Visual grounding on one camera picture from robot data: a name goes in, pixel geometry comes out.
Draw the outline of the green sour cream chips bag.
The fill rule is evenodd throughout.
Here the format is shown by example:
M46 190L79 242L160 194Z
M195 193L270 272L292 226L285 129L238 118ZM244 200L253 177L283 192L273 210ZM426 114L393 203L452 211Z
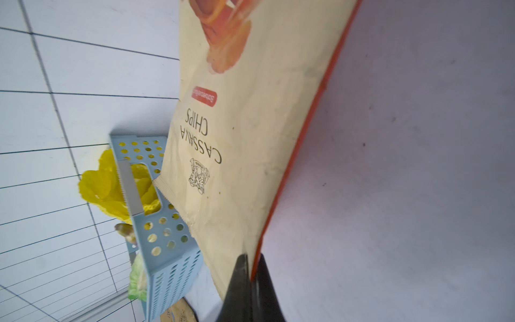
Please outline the green sour cream chips bag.
M198 322L197 316L185 298L167 308L160 316L161 322Z

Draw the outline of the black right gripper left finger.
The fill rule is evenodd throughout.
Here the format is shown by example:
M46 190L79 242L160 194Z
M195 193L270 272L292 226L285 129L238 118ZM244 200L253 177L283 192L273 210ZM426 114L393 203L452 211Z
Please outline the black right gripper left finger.
M252 286L249 277L248 255L237 260L216 322L251 322Z

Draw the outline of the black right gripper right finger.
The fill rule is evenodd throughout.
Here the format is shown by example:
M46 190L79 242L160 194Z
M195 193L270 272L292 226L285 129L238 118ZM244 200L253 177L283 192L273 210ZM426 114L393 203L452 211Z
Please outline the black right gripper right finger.
M252 321L285 322L264 255L260 256L251 286Z

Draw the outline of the beige cassava chips bag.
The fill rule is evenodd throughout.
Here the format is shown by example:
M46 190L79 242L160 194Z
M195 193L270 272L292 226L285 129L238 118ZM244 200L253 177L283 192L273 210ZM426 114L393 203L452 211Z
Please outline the beige cassava chips bag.
M154 184L225 298L264 233L358 1L181 1L181 89Z

